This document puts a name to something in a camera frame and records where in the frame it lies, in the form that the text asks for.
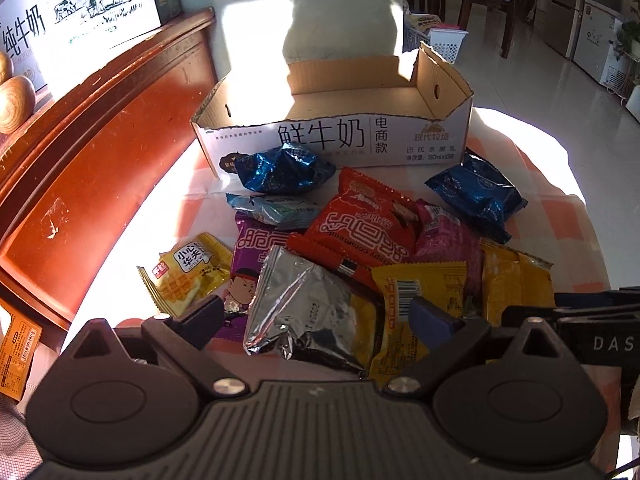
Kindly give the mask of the blue sea salt snack bag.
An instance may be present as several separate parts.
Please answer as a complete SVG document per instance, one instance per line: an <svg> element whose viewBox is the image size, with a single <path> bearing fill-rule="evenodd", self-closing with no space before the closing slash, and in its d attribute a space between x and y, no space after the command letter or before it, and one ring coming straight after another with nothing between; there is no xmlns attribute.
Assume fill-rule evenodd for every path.
<svg viewBox="0 0 640 480"><path fill-rule="evenodd" d="M528 205L518 188L491 162L467 148L461 162L425 181L471 229L498 244L512 235L506 222Z"/></svg>

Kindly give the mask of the light blue snack packet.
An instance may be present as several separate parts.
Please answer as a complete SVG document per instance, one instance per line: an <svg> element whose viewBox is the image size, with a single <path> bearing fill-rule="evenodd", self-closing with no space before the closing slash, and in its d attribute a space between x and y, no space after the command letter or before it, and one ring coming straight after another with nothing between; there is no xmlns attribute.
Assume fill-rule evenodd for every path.
<svg viewBox="0 0 640 480"><path fill-rule="evenodd" d="M226 194L227 204L240 214L280 231L304 230L321 208L299 197Z"/></svg>

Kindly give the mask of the yellow waffle snack packet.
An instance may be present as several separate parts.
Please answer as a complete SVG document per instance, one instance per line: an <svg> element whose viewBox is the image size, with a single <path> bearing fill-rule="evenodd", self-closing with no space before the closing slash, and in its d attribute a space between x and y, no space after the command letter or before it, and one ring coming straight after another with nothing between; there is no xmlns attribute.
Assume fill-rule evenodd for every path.
<svg viewBox="0 0 640 480"><path fill-rule="evenodd" d="M204 232L138 272L157 309L178 318L230 280L231 260L231 250Z"/></svg>

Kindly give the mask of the yellow snack packet right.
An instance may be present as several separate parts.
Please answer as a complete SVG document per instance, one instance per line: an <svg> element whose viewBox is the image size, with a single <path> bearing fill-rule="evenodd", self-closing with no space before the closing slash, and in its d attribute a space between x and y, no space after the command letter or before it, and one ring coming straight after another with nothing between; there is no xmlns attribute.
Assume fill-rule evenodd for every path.
<svg viewBox="0 0 640 480"><path fill-rule="evenodd" d="M550 262L487 238L480 240L480 249L483 316L491 325L499 326L504 310L510 306L554 306Z"/></svg>

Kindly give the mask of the pink snack packet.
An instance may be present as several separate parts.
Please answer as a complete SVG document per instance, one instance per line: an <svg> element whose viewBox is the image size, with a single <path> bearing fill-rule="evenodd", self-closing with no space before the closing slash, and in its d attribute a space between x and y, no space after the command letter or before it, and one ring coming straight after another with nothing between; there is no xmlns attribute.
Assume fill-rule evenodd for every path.
<svg viewBox="0 0 640 480"><path fill-rule="evenodd" d="M464 262L468 280L478 282L482 273L480 238L446 209L417 200L421 232L412 258L415 262Z"/></svg>

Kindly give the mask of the silver foil snack packet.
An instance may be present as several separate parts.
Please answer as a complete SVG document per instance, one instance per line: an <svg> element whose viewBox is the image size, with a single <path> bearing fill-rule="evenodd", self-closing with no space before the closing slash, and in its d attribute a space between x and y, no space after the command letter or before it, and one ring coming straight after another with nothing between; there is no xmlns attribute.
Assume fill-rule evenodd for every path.
<svg viewBox="0 0 640 480"><path fill-rule="evenodd" d="M368 374L378 305L322 266L274 246L248 308L243 349Z"/></svg>

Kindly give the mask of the purple cartoon snack packet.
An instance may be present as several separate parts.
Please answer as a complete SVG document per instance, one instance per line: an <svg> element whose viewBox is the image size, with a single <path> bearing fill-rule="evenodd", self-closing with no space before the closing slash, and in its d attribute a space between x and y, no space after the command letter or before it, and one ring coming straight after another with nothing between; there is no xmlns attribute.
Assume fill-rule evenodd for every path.
<svg viewBox="0 0 640 480"><path fill-rule="evenodd" d="M217 338L241 342L265 258L272 246L285 244L288 233L279 232L242 212L235 214L235 224L239 233L233 248L230 281L222 294L224 325Z"/></svg>

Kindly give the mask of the red snack packet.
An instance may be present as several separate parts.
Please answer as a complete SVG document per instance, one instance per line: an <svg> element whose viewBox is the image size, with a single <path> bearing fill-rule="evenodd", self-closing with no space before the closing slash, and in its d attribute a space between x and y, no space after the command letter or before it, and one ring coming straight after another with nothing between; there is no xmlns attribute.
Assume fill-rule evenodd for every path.
<svg viewBox="0 0 640 480"><path fill-rule="evenodd" d="M372 270L409 261L419 230L414 200L345 168L338 177L337 194L305 232L288 237L286 248L377 292Z"/></svg>

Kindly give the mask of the crumpled blue snack bag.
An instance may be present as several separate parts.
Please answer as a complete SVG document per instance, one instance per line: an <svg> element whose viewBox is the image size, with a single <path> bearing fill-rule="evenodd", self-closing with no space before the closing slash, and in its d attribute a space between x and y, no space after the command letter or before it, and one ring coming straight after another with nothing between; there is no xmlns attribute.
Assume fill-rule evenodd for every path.
<svg viewBox="0 0 640 480"><path fill-rule="evenodd" d="M336 171L332 162L295 143L254 154L233 152L221 157L219 167L235 174L243 188L265 195L308 193L324 185Z"/></svg>

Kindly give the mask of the open cardboard milk box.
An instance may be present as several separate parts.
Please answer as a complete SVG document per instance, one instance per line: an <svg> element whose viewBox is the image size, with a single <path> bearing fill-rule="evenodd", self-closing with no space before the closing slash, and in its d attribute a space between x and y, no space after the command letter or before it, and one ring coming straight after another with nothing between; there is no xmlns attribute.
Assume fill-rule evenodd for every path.
<svg viewBox="0 0 640 480"><path fill-rule="evenodd" d="M233 159L285 143L337 167L443 165L464 152L473 96L422 44L399 56L298 62L266 82L230 73L191 122L219 177Z"/></svg>

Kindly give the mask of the white chest freezer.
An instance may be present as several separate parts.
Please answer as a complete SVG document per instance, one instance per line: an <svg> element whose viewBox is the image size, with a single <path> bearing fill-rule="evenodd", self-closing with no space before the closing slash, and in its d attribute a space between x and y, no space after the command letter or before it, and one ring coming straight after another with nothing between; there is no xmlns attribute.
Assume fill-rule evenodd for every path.
<svg viewBox="0 0 640 480"><path fill-rule="evenodd" d="M585 0L573 61L598 84L622 93L630 61L618 33L625 17L594 0Z"/></svg>

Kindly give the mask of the wooden round ornament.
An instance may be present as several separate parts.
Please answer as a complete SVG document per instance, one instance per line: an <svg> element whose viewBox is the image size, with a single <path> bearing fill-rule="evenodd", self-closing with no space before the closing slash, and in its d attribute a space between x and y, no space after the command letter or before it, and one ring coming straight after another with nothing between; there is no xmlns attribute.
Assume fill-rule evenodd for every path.
<svg viewBox="0 0 640 480"><path fill-rule="evenodd" d="M36 90L23 75L5 81L0 88L0 132L14 133L32 116L36 105Z"/></svg>
<svg viewBox="0 0 640 480"><path fill-rule="evenodd" d="M4 84L13 76L12 58L4 52L0 52L0 84Z"/></svg>

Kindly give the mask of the white plastic basket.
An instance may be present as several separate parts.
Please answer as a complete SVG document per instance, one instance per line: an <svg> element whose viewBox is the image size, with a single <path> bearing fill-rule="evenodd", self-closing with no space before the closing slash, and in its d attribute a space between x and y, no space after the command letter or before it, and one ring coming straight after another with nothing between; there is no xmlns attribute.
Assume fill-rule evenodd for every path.
<svg viewBox="0 0 640 480"><path fill-rule="evenodd" d="M420 44L427 44L447 62L454 64L467 34L457 25L445 24L435 14L408 13L405 15L402 48L412 51Z"/></svg>

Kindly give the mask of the grey sofa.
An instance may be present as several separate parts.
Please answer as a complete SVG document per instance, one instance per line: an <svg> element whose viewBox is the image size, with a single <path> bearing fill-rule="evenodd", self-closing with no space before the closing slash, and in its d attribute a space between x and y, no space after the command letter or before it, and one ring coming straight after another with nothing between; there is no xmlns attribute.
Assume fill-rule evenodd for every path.
<svg viewBox="0 0 640 480"><path fill-rule="evenodd" d="M402 0L180 0L212 9L209 32L218 76L308 60L398 55Z"/></svg>

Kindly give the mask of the white cow milk carton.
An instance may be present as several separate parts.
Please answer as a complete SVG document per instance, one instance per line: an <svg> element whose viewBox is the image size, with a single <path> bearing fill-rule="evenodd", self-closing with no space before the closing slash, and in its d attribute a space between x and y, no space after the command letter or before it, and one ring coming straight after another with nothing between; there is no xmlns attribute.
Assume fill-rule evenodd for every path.
<svg viewBox="0 0 640 480"><path fill-rule="evenodd" d="M180 13L180 0L4 0L1 51L58 99Z"/></svg>

